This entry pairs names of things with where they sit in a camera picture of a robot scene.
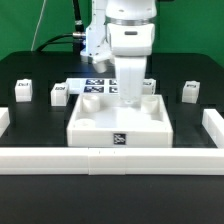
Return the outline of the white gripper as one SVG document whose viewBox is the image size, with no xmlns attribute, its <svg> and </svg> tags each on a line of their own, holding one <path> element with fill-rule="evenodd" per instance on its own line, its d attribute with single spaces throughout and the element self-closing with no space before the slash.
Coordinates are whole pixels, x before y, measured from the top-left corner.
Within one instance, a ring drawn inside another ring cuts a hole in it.
<svg viewBox="0 0 224 224">
<path fill-rule="evenodd" d="M 140 101 L 147 57 L 116 57 L 115 76 L 119 98 L 128 104 Z"/>
</svg>

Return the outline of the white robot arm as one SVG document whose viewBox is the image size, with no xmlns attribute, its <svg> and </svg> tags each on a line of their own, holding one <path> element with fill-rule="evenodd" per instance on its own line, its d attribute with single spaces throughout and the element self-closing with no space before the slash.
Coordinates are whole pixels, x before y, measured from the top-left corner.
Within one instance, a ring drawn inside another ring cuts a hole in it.
<svg viewBox="0 0 224 224">
<path fill-rule="evenodd" d="M 147 57 L 152 54 L 156 0 L 92 0 L 92 20 L 81 51 L 98 73 L 115 66 L 119 98 L 140 101 Z"/>
</svg>

